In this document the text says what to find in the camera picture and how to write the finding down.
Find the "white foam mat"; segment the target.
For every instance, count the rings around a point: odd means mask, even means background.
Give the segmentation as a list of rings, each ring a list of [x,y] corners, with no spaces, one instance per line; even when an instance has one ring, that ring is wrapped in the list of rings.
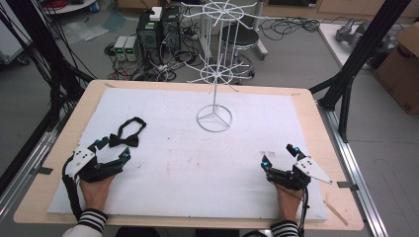
[[[88,146],[128,119],[146,122],[139,144],[111,186],[110,215],[275,219],[276,190],[261,167],[289,170],[291,144],[306,147],[291,96],[226,91],[216,95],[232,126],[209,132],[197,121],[208,91],[107,89],[79,142]]]

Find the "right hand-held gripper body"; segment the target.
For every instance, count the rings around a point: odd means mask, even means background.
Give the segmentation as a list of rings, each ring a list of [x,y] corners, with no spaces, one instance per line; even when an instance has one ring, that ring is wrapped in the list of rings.
[[[326,184],[333,183],[332,179],[310,156],[296,161],[290,171],[282,171],[272,167],[266,173],[266,178],[273,184],[296,191],[306,188],[311,182],[311,179],[316,179]]]

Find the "black bow tie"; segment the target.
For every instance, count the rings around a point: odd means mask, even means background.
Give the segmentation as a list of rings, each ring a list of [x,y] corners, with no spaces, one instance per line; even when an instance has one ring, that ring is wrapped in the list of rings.
[[[125,129],[132,123],[136,122],[139,125],[137,131],[131,131],[131,134],[127,134]],[[139,134],[146,128],[146,122],[142,118],[134,117],[124,122],[118,129],[118,133],[111,133],[109,136],[109,146],[116,147],[119,145],[126,145],[129,147],[137,147],[139,144]]]

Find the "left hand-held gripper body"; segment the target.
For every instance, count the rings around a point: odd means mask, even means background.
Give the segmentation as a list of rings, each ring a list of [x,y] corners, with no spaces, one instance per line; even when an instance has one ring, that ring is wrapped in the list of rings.
[[[93,153],[87,147],[78,145],[64,164],[64,177],[73,181],[80,178],[89,183],[99,182],[120,173],[123,167],[99,163],[96,152]]]

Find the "brown cardboard box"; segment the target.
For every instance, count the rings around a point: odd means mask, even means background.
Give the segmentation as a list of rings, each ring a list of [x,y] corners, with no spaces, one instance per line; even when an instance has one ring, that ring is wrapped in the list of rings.
[[[375,78],[409,115],[419,115],[419,22],[396,36],[399,45],[375,72]]]

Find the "white wire display rack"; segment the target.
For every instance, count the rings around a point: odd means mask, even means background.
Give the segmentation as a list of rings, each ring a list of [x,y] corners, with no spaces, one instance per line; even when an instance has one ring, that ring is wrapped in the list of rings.
[[[250,26],[249,20],[259,20],[260,16],[249,14],[246,9],[255,7],[256,3],[240,6],[231,3],[229,0],[209,0],[208,3],[203,2],[200,5],[183,3],[183,6],[198,10],[194,14],[185,14],[185,17],[200,18],[202,26],[200,39],[204,41],[202,45],[204,55],[200,55],[200,60],[204,64],[203,67],[197,68],[189,65],[189,68],[198,71],[200,74],[199,78],[191,80],[191,83],[205,82],[210,84],[210,91],[212,92],[212,103],[198,111],[196,121],[206,131],[223,132],[232,126],[233,115],[227,107],[216,101],[217,87],[228,86],[236,91],[231,82],[238,79],[233,75],[230,67],[224,63],[226,53],[220,39],[220,30],[231,24],[240,24],[255,31],[255,28]]]

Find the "person's right hand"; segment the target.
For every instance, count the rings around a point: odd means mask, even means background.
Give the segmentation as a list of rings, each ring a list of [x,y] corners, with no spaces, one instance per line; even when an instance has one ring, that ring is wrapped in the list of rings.
[[[296,213],[302,200],[303,191],[289,190],[276,185],[279,217],[281,221],[296,221]]]

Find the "black round stool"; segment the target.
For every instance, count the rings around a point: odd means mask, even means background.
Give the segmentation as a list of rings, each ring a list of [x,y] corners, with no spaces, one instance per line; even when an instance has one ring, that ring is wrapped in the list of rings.
[[[231,24],[220,30],[220,39],[226,53],[224,63],[230,67],[233,75],[239,81],[253,78],[255,71],[252,61],[241,54],[240,50],[255,47],[259,40],[258,34],[240,24]]]

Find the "person's left hand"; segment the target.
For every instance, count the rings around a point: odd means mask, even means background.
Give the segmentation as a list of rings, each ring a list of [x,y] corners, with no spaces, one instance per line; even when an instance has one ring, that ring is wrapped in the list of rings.
[[[103,211],[109,194],[110,185],[115,177],[109,177],[99,182],[80,182],[80,188],[86,207]]]

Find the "wooden stick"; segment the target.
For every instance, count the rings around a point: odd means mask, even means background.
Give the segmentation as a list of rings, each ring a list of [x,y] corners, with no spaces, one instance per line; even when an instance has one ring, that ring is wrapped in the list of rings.
[[[327,200],[323,200],[323,203],[325,206],[328,207],[328,209],[345,225],[348,226],[349,222],[338,212],[336,208],[333,207],[332,204],[330,204]]]

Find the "white power supply unit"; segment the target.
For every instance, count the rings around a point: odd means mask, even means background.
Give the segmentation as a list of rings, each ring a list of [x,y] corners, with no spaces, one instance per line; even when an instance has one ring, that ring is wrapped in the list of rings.
[[[126,61],[125,44],[127,37],[119,36],[115,45],[114,50],[119,61]]]
[[[125,53],[127,61],[137,61],[138,48],[137,48],[137,38],[128,37],[125,43]]]

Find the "black metal frame post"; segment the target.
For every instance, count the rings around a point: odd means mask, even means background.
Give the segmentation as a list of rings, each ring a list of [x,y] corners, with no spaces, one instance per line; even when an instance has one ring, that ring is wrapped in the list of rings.
[[[49,86],[47,121],[48,127],[53,128],[60,123],[61,111],[71,112],[81,99],[87,84],[94,80],[93,74],[79,69],[79,57],[69,46],[61,24],[48,18],[41,0],[5,1],[22,26],[18,27],[5,14],[0,14],[0,20]]]
[[[309,89],[311,94],[327,89],[326,94],[318,100],[318,103],[328,112],[334,112],[337,102],[341,100],[338,134],[345,143],[348,142],[347,124],[353,82],[373,54],[378,43],[396,23],[411,1],[384,0],[370,26],[341,69],[330,79]]]

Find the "black computer tower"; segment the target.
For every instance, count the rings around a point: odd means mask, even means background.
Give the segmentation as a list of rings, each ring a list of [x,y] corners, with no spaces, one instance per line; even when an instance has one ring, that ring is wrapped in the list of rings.
[[[150,12],[145,10],[139,16],[136,34],[142,58],[149,57],[155,64],[162,64],[165,52],[173,54],[181,49],[180,10],[178,7],[163,8],[158,22],[149,20]]]

